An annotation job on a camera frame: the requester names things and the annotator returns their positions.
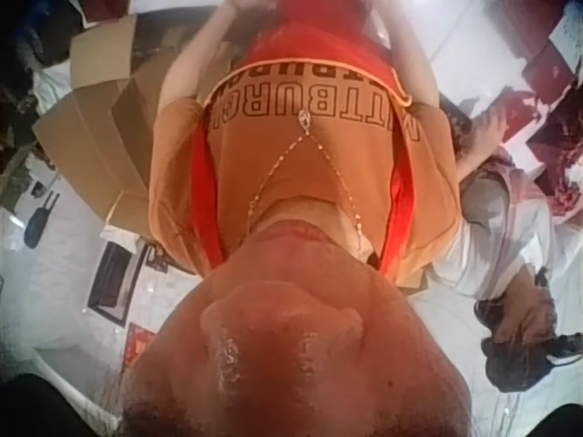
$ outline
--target red cloth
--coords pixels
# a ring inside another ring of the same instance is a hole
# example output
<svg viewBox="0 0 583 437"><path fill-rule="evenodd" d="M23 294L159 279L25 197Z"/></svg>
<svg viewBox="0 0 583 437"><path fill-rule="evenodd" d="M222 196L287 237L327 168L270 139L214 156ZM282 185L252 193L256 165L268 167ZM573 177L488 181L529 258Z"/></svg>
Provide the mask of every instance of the red cloth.
<svg viewBox="0 0 583 437"><path fill-rule="evenodd" d="M360 0L280 0L280 24L262 33L242 65L284 58L326 60L361 69L394 91L407 105L394 70L378 46L362 30L368 16ZM213 268L224 261L217 224L217 182L206 141L206 123L200 123L192 144L192 225ZM387 181L391 213L380 271L386 274L409 236L413 221L414 190L409 156L404 147L394 151L394 171Z"/></svg>

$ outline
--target necklace chain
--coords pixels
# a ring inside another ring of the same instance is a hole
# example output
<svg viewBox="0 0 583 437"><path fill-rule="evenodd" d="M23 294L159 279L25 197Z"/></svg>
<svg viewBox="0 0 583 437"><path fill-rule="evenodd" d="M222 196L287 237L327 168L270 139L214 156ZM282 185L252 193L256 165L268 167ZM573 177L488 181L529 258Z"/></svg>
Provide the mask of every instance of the necklace chain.
<svg viewBox="0 0 583 437"><path fill-rule="evenodd" d="M273 177L273 175L275 174L275 172L281 167L281 164L283 164L285 159L291 154L291 152L293 150L298 148L298 146L301 143L306 142L306 139L311 139L313 144L320 151L320 153L322 154L322 156L324 157L324 159L326 160L328 165L330 165L332 171L334 172L334 174L336 175L336 177L340 181L340 184L342 185L342 188L343 188L343 191L346 195L346 198L348 198L348 202L350 203L351 209L353 210L354 221L356 222L355 228L356 228L356 233L358 236L358 255L360 257L363 253L363 223L361 222L361 215L358 213L356 206L354 205L354 199L353 199L352 195L350 194L350 191L348 190L348 187L346 185L346 181L344 180L342 174L340 173L340 170L334 164L334 161L332 160L332 157L330 156L328 151L324 148L324 146L320 142L318 142L316 140L316 138L310 132L310 129L312 127L312 114L310 114L309 111L302 109L300 111L300 113L298 114L298 121L300 123L300 126L303 129L303 135L298 137L298 139L296 139L293 143L291 143L285 149L285 151L281 155L279 155L279 157L275 161L275 164L273 164L269 173L267 174L267 176L265 177L265 179L263 180L263 182L259 186L259 189L255 193L255 196L253 197L251 202L249 202L249 211L248 211L248 217L247 217L247 234L249 235L251 233L251 228L253 225L253 219L255 216L257 205L259 204L259 201L261 200L261 196L263 195L263 192L265 191L267 184L270 182L270 180Z"/></svg>

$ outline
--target person in white clothing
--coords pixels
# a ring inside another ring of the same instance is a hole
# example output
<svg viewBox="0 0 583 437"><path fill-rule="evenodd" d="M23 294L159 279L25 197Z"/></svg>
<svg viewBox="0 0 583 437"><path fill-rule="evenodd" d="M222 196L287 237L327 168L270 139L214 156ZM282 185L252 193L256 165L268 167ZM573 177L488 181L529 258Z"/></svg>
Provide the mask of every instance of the person in white clothing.
<svg viewBox="0 0 583 437"><path fill-rule="evenodd" d="M477 300L502 298L494 341L532 344L554 335L558 292L537 286L535 276L543 268L551 279L563 274L581 232L553 222L544 194L499 147L506 129L505 111L496 107L475 120L471 147L458 162L463 219L427 277Z"/></svg>

